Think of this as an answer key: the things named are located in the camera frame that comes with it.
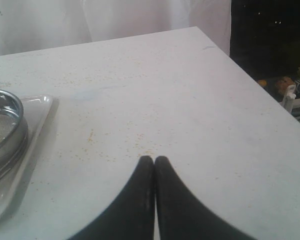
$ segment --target black object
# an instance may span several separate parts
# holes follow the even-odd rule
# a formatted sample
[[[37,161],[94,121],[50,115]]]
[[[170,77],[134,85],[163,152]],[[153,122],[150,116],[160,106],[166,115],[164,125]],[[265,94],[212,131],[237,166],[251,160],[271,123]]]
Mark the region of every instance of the black object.
[[[143,156],[111,205],[70,240],[152,240],[154,189],[154,163]]]
[[[205,207],[165,156],[154,165],[160,240],[253,240]]]

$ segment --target white cloth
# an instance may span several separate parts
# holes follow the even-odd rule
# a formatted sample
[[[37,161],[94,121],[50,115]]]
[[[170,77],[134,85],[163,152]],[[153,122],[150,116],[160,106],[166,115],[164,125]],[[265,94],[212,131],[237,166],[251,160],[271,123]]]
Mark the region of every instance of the white cloth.
[[[0,0],[0,55],[193,26],[229,54],[231,0]]]

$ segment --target table surface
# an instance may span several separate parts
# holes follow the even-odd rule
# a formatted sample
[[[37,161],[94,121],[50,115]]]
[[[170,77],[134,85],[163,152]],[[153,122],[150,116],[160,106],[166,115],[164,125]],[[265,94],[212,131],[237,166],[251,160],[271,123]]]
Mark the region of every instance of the table surface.
[[[0,56],[0,88],[56,98],[0,240],[70,237],[141,155],[253,237],[300,240],[300,124],[198,28]]]

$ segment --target metal bowl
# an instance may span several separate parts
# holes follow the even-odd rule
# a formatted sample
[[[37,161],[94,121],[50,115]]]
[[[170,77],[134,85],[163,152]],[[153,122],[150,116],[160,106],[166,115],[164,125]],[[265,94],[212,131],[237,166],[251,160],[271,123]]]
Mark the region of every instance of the metal bowl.
[[[27,140],[28,124],[20,99],[0,90],[0,178],[20,159]]]

